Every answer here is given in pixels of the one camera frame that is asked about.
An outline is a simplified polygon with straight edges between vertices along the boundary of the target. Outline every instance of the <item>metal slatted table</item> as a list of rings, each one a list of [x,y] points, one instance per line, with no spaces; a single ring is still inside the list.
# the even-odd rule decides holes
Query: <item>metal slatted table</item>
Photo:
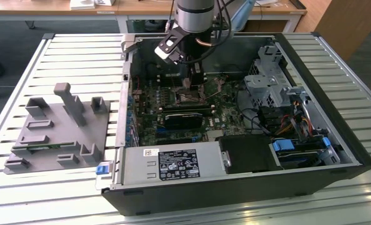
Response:
[[[371,91],[321,37],[287,34],[313,75],[371,153]],[[106,160],[115,156],[123,58],[121,34],[56,35],[42,41],[0,114],[0,224],[371,224],[371,170],[314,195],[187,210],[122,216],[95,189],[95,168],[3,173],[24,124],[31,97],[60,102],[56,82],[70,82],[83,101],[113,101]],[[289,68],[298,84],[301,79]]]

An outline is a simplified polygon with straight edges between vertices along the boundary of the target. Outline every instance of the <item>power supply label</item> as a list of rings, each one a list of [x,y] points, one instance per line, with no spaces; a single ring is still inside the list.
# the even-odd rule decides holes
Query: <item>power supply label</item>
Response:
[[[201,177],[197,150],[159,152],[161,180]]]

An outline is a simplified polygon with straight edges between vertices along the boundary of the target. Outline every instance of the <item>barcode sticker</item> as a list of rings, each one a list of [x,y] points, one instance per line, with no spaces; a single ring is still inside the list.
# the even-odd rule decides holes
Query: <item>barcode sticker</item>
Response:
[[[143,156],[157,156],[159,154],[159,149],[145,149]]]
[[[115,12],[111,12],[111,11],[98,11],[96,13],[98,14],[115,14]]]

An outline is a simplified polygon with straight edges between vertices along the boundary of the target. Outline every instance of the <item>blue latch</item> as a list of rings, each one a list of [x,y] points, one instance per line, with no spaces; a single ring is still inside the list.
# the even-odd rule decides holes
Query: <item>blue latch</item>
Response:
[[[273,143],[273,148],[274,148],[275,151],[281,150],[279,144],[277,142]]]
[[[99,165],[96,167],[96,175],[110,174],[110,165]]]
[[[277,140],[273,143],[273,148],[275,151],[295,149],[293,141],[290,139]]]
[[[329,148],[331,146],[331,142],[327,137],[323,138],[323,142],[325,142],[326,147]]]

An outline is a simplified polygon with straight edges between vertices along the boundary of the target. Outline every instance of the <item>green circuit board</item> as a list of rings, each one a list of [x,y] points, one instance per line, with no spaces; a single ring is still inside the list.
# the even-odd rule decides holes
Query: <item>green circuit board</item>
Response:
[[[150,83],[139,98],[141,146],[179,139],[187,139],[191,143],[207,142],[218,136],[245,134],[247,130],[235,105],[238,85],[239,81],[226,82],[218,76],[207,76],[202,88],[191,92],[182,87],[161,87]],[[203,117],[201,128],[166,129],[165,115],[159,113],[159,108],[179,105],[214,105],[213,116]]]

